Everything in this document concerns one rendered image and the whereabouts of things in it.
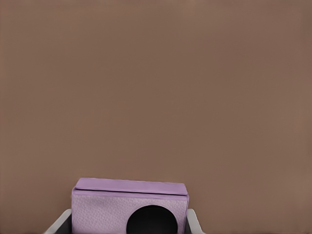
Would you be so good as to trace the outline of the pale lilac phone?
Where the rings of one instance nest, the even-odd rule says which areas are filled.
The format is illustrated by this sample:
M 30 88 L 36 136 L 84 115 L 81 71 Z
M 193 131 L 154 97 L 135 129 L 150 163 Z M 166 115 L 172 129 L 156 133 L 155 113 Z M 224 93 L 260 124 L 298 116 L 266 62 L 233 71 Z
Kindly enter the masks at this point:
M 184 234 L 182 183 L 83 177 L 72 190 L 74 234 Z

